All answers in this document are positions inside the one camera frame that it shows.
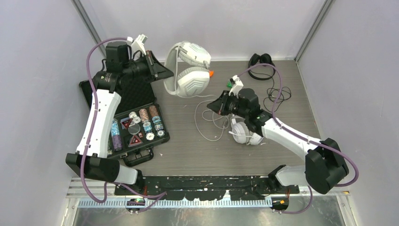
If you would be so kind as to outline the white round gaming headphones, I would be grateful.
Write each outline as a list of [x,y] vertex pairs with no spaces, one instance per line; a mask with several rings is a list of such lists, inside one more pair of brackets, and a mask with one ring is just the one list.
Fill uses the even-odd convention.
[[258,145],[263,140],[263,137],[258,135],[257,133],[251,132],[246,124],[244,123],[244,119],[238,116],[233,116],[230,119],[231,122],[231,131],[229,134],[233,136],[233,139],[239,144],[245,145]]

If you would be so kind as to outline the white grey angular headphones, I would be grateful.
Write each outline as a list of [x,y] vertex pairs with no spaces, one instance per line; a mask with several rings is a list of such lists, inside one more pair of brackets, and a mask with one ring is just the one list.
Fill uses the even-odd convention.
[[[178,72],[178,59],[190,67]],[[165,79],[165,90],[182,98],[195,97],[201,94],[209,84],[211,55],[200,45],[188,41],[176,43],[165,60],[164,66],[174,76]]]

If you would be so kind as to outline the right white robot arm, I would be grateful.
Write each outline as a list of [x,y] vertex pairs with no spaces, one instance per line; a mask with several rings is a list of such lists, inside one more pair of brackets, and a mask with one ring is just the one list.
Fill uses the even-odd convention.
[[349,174],[334,140],[319,140],[287,126],[260,107],[252,89],[242,89],[237,95],[225,90],[207,108],[220,116],[233,114],[243,118],[249,131],[279,143],[304,161],[301,166],[280,165],[269,173],[268,185],[274,193],[281,193],[287,186],[310,186],[320,194],[327,194]]

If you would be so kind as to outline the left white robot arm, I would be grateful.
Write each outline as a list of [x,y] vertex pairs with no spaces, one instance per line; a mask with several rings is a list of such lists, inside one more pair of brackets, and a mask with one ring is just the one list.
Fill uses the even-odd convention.
[[143,41],[112,38],[106,42],[105,69],[95,75],[88,73],[92,102],[83,137],[76,152],[67,154],[65,161],[82,182],[88,178],[123,183],[131,194],[138,195],[144,190],[140,171],[107,157],[112,120],[122,91],[132,80],[140,78],[151,83],[174,74],[145,50]]

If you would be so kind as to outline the black small headphones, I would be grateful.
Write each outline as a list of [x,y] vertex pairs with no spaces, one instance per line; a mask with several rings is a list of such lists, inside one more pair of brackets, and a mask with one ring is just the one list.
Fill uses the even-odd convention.
[[[258,73],[258,72],[253,72],[252,67],[255,65],[262,65],[263,67],[271,67],[271,72],[269,73]],[[265,109],[269,112],[276,112],[278,111],[279,107],[284,103],[285,101],[289,100],[292,97],[292,91],[290,87],[288,86],[282,86],[281,88],[278,88],[276,86],[276,81],[274,79],[274,75],[276,74],[276,70],[274,67],[276,67],[275,63],[273,62],[271,55],[268,53],[264,54],[257,54],[254,53],[248,64],[248,75],[257,81],[272,81],[272,85],[270,88],[266,90],[266,97],[263,99],[263,106]]]

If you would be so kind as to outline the black poker chip case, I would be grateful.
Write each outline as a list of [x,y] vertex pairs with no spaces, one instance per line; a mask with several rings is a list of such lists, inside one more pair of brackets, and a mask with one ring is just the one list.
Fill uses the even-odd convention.
[[106,157],[122,160],[128,167],[151,160],[153,148],[170,140],[152,85],[135,79],[121,92],[112,116]]

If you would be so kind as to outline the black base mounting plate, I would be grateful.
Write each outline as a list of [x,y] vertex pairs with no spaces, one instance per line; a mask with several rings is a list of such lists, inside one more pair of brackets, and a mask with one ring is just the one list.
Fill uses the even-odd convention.
[[214,201],[226,194],[232,201],[257,201],[271,194],[299,193],[298,186],[281,186],[267,176],[145,176],[129,187],[148,196],[165,192],[163,199],[169,201]]

